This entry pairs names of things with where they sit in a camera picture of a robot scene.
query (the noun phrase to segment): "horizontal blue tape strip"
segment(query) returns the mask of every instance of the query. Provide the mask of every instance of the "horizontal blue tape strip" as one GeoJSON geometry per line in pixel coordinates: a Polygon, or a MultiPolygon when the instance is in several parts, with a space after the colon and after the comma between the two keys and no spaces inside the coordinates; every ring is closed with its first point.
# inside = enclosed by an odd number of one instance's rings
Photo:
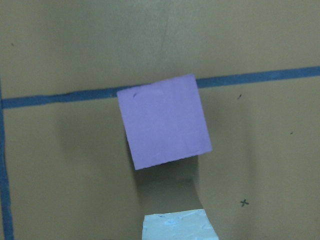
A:
{"type": "MultiPolygon", "coordinates": [[[[320,76],[320,66],[201,78],[197,79],[197,86],[201,89],[275,80],[308,78],[315,76],[320,76]]],[[[98,90],[76,91],[72,93],[57,95],[38,95],[7,98],[2,100],[2,107],[4,109],[12,109],[52,103],[66,103],[94,99],[116,98],[117,91],[132,87],[135,86],[122,86],[98,90]]]]}
{"type": "Polygon", "coordinates": [[[9,180],[5,160],[5,125],[3,106],[0,102],[0,196],[2,210],[2,224],[5,240],[14,240],[14,227],[11,214],[9,180]]]}

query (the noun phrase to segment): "block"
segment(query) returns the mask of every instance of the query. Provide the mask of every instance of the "block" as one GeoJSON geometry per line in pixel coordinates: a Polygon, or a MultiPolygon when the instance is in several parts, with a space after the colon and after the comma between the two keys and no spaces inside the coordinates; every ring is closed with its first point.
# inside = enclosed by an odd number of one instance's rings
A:
{"type": "Polygon", "coordinates": [[[142,240],[219,240],[204,209],[144,216],[142,240]]]}
{"type": "Polygon", "coordinates": [[[212,151],[192,74],[117,92],[136,170],[212,151]]]}

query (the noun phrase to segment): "black cross mark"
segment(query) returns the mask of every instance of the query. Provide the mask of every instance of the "black cross mark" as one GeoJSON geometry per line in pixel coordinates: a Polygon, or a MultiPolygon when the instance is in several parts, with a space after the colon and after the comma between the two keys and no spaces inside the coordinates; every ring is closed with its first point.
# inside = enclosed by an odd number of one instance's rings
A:
{"type": "Polygon", "coordinates": [[[242,203],[242,206],[241,206],[241,207],[243,207],[245,204],[249,205],[249,203],[246,202],[246,201],[247,201],[247,199],[245,199],[245,200],[243,200],[243,201],[240,202],[240,203],[242,203]]]}

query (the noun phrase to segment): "purple square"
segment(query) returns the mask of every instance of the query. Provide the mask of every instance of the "purple square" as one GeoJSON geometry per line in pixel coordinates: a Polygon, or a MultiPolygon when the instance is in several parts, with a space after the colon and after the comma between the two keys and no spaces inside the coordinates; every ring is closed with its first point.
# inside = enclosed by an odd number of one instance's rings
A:
{"type": "Polygon", "coordinates": [[[136,170],[212,151],[195,76],[117,92],[136,170]]]}

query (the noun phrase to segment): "light blue block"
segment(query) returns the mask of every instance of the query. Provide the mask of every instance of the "light blue block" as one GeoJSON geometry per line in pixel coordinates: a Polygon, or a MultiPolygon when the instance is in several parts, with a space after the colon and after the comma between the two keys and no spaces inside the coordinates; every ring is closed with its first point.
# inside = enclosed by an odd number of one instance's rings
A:
{"type": "Polygon", "coordinates": [[[204,209],[144,216],[142,240],[219,240],[204,209]]]}

